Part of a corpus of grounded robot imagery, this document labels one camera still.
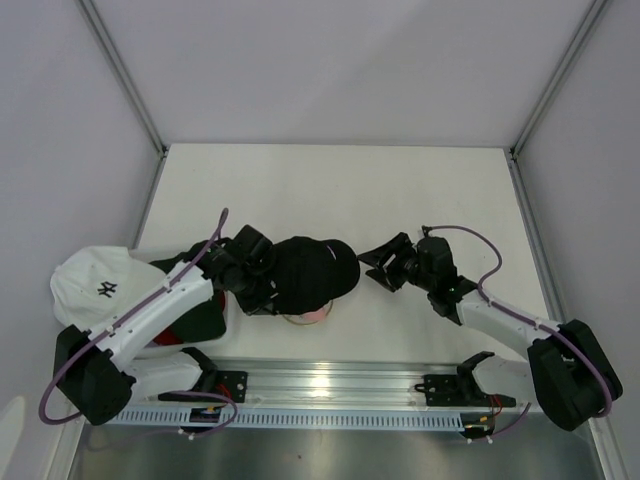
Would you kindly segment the black baseball cap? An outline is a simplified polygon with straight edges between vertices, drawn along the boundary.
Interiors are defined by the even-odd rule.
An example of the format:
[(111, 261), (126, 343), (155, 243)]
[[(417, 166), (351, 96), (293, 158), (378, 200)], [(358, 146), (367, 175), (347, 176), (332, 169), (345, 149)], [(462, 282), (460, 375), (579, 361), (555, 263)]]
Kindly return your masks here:
[(319, 311), (350, 293), (360, 280), (357, 255), (340, 240), (295, 236), (276, 243), (273, 251), (275, 263), (268, 278), (275, 284), (277, 314)]

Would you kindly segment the white baseball cap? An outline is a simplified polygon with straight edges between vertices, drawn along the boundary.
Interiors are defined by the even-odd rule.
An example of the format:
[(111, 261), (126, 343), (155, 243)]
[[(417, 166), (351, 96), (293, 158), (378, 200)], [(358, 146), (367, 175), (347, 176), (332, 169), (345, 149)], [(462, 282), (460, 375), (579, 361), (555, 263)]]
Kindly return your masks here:
[(90, 330), (127, 312), (164, 278), (162, 270), (132, 257), (125, 247), (85, 247), (51, 276), (53, 313), (66, 327)]

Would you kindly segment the pink baseball cap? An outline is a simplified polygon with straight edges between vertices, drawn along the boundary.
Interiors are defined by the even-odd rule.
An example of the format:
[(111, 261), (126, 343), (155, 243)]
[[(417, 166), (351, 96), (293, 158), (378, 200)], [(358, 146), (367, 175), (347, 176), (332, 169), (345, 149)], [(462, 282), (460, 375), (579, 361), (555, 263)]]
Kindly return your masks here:
[(301, 314), (299, 316), (299, 322), (302, 325), (313, 325), (319, 323), (327, 318), (327, 316), (331, 313), (332, 307), (333, 301), (330, 300), (327, 304), (316, 311)]

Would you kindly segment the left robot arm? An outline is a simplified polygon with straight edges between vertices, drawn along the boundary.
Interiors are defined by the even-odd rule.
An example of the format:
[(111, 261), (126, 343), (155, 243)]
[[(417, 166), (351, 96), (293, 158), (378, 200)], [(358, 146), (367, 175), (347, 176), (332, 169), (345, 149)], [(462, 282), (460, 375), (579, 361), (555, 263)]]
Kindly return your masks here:
[(54, 387), (94, 426), (148, 397), (226, 401), (216, 390), (216, 365), (196, 347), (139, 354), (220, 291), (236, 295), (249, 313), (272, 312), (276, 292), (266, 273), (273, 263), (272, 242), (249, 225), (232, 239), (194, 247), (169, 272), (125, 247), (81, 249), (50, 281), (54, 315), (65, 327), (56, 339)]

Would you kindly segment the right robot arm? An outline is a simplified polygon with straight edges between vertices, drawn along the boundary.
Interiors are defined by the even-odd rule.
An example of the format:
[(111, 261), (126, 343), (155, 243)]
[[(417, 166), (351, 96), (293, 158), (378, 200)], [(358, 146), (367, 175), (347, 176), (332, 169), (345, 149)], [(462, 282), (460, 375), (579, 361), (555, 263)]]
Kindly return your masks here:
[(481, 352), (460, 364), (455, 381), (460, 399), (477, 404), (503, 394), (539, 406), (565, 431), (607, 416), (623, 386), (591, 328), (578, 319), (558, 323), (534, 316), (489, 294), (488, 278), (472, 281), (459, 274), (448, 241), (434, 232), (424, 228), (418, 242), (401, 232), (358, 259), (386, 290), (405, 284), (420, 288), (436, 314), (519, 355), (512, 361)]

